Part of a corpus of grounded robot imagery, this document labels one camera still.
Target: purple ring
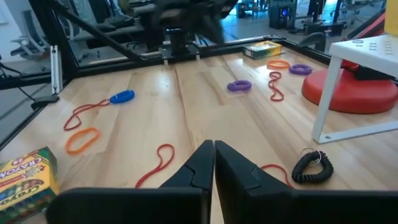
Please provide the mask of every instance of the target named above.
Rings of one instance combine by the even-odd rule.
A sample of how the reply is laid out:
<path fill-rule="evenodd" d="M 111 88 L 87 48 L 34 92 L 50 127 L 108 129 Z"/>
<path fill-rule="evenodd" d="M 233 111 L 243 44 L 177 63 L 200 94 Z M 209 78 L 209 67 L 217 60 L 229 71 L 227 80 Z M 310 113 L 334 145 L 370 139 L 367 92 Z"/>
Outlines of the purple ring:
<path fill-rule="evenodd" d="M 312 68 L 304 64 L 292 65 L 289 72 L 296 75 L 309 75 L 312 73 Z"/>
<path fill-rule="evenodd" d="M 251 82 L 247 80 L 238 80 L 229 83 L 226 88 L 229 91 L 248 91 L 251 88 Z"/>

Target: wooden tabletop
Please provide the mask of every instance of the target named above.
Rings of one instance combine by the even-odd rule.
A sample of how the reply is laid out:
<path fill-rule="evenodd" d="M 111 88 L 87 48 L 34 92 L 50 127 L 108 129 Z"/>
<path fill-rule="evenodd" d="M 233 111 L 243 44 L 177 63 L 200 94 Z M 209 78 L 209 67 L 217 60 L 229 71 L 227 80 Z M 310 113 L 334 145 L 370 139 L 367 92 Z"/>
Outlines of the wooden tabletop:
<path fill-rule="evenodd" d="M 219 139 L 233 146 L 258 166 L 278 164 L 288 172 L 296 165 L 303 148 L 326 152 L 335 167 L 331 179 L 321 185 L 298 185 L 298 189 L 397 190 L 398 131 L 317 145 L 311 130 L 317 106 L 301 94 L 303 77 L 282 72 L 277 84 L 282 102 L 270 101 L 268 60 L 306 63 L 315 70 L 325 66 L 285 49 L 286 53 L 262 60 L 242 54 L 204 58 L 169 68 L 159 65 L 108 73 L 72 81 L 60 101 L 44 109 L 6 148 L 0 161 L 48 146 L 58 159 L 61 190 L 74 187 L 134 187 L 159 163 L 155 150 L 173 144 L 175 159 L 153 175 L 143 187 L 158 187 L 191 156 L 205 139 Z M 226 91 L 229 82 L 253 82 L 248 93 Z M 96 127 L 98 141 L 78 156 L 65 152 L 63 125 L 77 106 L 133 89 L 136 97 L 123 105 L 110 105 L 81 114 L 77 130 Z M 325 132 L 398 118 L 398 109 L 383 114 L 355 115 L 329 112 Z M 162 152 L 164 157 L 170 153 Z M 283 181 L 279 170 L 268 173 Z M 213 188 L 212 223 L 222 223 L 220 202 Z M 45 223 L 37 215 L 24 223 Z"/>

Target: blue key fob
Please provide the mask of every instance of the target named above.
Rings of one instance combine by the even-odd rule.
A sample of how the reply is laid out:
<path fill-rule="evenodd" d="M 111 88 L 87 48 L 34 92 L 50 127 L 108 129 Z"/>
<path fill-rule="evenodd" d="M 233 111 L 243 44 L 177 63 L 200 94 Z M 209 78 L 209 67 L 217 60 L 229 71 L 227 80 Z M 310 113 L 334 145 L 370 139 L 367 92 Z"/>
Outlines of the blue key fob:
<path fill-rule="evenodd" d="M 125 103 L 132 100 L 134 96 L 135 94 L 133 90 L 124 90 L 123 92 L 113 95 L 109 99 L 109 102 L 112 104 Z"/>

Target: small yellow box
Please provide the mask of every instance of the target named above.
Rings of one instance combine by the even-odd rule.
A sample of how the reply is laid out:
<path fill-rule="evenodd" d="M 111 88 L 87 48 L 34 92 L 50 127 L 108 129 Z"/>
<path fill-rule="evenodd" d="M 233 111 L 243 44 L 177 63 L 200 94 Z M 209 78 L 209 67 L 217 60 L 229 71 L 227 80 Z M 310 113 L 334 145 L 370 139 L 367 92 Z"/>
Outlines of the small yellow box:
<path fill-rule="evenodd" d="M 243 48 L 243 54 L 255 60 L 280 55 L 281 53 L 282 46 L 271 41 L 255 43 Z"/>
<path fill-rule="evenodd" d="M 398 35 L 398 0 L 388 0 L 386 5 L 386 21 L 384 31 Z"/>
<path fill-rule="evenodd" d="M 57 160 L 48 147 L 0 164 L 0 223 L 41 212 L 59 193 Z"/>

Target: red stool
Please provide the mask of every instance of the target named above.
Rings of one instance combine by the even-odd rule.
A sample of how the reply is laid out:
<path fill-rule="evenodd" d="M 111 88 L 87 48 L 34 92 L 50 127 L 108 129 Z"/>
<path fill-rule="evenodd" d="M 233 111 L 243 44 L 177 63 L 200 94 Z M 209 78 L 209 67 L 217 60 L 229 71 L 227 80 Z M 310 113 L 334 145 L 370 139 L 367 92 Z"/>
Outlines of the red stool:
<path fill-rule="evenodd" d="M 345 61 L 345 67 L 355 69 L 355 64 Z M 359 81 L 352 72 L 340 71 L 330 109 L 345 113 L 373 114 L 391 110 L 398 100 L 398 87 L 390 80 Z M 302 94 L 319 105 L 328 70 L 311 73 L 304 80 Z"/>

